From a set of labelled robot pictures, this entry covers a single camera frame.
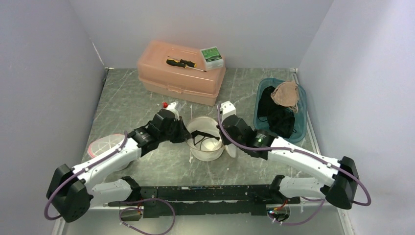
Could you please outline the black white bra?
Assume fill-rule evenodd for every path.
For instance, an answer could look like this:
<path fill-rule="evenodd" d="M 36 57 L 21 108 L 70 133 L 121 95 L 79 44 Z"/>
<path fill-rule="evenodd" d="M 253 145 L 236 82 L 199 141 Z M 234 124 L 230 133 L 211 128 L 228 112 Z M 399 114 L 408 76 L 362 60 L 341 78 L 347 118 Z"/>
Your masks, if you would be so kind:
<path fill-rule="evenodd" d="M 191 132 L 193 146 L 202 151 L 213 151 L 220 145 L 220 138 L 208 132 L 195 130 Z"/>

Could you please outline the white mesh laundry bag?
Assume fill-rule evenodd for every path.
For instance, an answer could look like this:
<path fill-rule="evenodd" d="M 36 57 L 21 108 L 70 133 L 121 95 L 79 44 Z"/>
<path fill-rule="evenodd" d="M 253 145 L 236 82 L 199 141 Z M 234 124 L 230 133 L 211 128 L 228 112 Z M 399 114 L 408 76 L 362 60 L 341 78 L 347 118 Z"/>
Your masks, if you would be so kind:
<path fill-rule="evenodd" d="M 232 158 L 237 157 L 235 147 L 223 144 L 217 125 L 217 121 L 210 117 L 196 117 L 187 124 L 191 137 L 186 143 L 193 157 L 204 162 L 218 159 L 223 152 Z"/>

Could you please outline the beige pink bra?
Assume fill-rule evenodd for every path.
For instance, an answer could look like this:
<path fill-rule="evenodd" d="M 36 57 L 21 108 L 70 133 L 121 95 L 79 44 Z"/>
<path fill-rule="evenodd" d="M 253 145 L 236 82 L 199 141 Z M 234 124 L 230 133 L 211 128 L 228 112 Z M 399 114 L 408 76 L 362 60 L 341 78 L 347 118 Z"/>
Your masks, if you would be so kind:
<path fill-rule="evenodd" d="M 279 84 L 270 95 L 277 105 L 289 108 L 293 113 L 299 111 L 299 88 L 295 81 L 285 81 Z"/>

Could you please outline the clear round lidded container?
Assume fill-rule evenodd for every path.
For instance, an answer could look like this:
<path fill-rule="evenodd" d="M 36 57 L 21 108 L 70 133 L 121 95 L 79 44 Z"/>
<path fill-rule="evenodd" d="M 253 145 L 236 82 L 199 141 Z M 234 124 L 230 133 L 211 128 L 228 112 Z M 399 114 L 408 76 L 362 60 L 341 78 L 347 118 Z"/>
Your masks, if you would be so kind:
<path fill-rule="evenodd" d="M 124 140 L 123 134 L 111 134 L 100 139 L 93 141 L 88 149 L 87 153 L 91 159 L 107 152 L 108 150 L 113 150 L 113 148 L 121 143 Z"/>

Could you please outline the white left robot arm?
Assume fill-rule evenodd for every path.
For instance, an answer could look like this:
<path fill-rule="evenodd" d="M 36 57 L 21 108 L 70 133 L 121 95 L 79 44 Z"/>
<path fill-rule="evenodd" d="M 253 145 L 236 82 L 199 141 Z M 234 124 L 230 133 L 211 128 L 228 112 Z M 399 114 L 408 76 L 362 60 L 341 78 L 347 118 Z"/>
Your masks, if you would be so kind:
<path fill-rule="evenodd" d="M 190 137 L 179 108 L 169 105 L 159 110 L 145 126 L 125 132 L 121 142 L 110 150 L 82 164 L 73 167 L 63 164 L 56 168 L 46 193 L 45 218 L 62 217 L 66 222 L 73 222 L 88 209 L 105 203 L 137 204 L 141 187 L 132 177 L 110 183 L 104 183 L 104 179 L 157 149 L 162 142 L 182 143 Z"/>

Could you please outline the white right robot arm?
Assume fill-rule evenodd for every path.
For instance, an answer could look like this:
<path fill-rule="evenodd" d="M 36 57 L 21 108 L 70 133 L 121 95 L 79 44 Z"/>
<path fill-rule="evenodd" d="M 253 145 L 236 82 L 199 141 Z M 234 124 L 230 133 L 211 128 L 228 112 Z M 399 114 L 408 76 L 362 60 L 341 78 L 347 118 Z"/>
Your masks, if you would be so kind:
<path fill-rule="evenodd" d="M 338 160 L 314 154 L 265 130 L 253 130 L 236 115 L 225 119 L 219 116 L 218 122 L 225 145 L 232 144 L 253 158 L 281 162 L 311 176 L 297 183 L 294 179 L 278 177 L 269 191 L 275 203 L 305 196 L 323 197 L 330 204 L 345 210 L 358 204 L 354 197 L 360 180 L 352 158 L 344 156 Z"/>

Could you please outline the black cloth garment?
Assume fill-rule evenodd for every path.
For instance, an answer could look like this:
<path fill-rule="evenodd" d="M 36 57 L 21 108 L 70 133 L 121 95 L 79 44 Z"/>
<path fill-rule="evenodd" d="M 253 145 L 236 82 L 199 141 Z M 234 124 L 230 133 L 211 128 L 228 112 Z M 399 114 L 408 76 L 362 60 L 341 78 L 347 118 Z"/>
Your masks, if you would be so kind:
<path fill-rule="evenodd" d="M 284 106 L 275 104 L 271 93 L 275 87 L 268 86 L 261 94 L 258 103 L 257 117 L 261 122 L 267 122 L 269 129 L 283 138 L 290 138 L 296 133 L 294 112 Z"/>

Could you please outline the pink plastic toolbox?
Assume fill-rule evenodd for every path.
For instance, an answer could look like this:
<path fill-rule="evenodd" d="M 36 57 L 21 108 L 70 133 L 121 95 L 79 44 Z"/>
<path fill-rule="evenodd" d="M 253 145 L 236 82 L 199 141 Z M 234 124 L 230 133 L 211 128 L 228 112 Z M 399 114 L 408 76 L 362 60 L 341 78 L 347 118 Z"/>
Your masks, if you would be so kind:
<path fill-rule="evenodd" d="M 199 69 L 205 65 L 197 48 L 161 41 L 151 41 L 140 56 L 138 78 L 148 91 L 213 106 L 219 95 L 226 68 L 202 72 L 190 68 L 170 66 L 168 57 L 192 61 Z"/>

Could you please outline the black yellow screwdriver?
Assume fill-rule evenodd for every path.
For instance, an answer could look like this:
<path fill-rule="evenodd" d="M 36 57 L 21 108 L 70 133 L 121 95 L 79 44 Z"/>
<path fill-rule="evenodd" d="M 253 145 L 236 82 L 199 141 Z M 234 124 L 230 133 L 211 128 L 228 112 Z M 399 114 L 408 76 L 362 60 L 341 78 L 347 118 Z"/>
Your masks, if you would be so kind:
<path fill-rule="evenodd" d="M 206 70 L 199 69 L 196 67 L 196 64 L 192 61 L 187 61 L 183 59 L 175 59 L 173 57 L 168 57 L 166 63 L 170 66 L 181 67 L 181 68 L 190 68 L 197 71 L 207 72 Z"/>

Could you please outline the green white small box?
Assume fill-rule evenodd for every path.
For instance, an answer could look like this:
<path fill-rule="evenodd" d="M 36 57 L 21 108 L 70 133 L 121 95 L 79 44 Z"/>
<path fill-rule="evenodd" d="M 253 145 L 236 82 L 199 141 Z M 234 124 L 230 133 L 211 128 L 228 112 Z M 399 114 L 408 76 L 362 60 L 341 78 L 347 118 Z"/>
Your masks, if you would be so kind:
<path fill-rule="evenodd" d="M 217 47 L 209 47 L 200 50 L 205 70 L 210 71 L 224 67 L 225 61 Z"/>

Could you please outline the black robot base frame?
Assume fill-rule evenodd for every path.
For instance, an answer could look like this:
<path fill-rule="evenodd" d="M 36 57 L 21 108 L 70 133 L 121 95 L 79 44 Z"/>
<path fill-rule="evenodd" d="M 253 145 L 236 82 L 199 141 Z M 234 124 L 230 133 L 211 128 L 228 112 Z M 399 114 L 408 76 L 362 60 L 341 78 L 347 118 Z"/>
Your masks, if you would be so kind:
<path fill-rule="evenodd" d="M 169 215 L 239 214 L 266 215 L 273 206 L 299 204 L 299 197 L 286 198 L 270 185 L 219 186 L 139 186 L 125 201 L 108 203 L 109 207 L 139 207 L 144 218 Z"/>

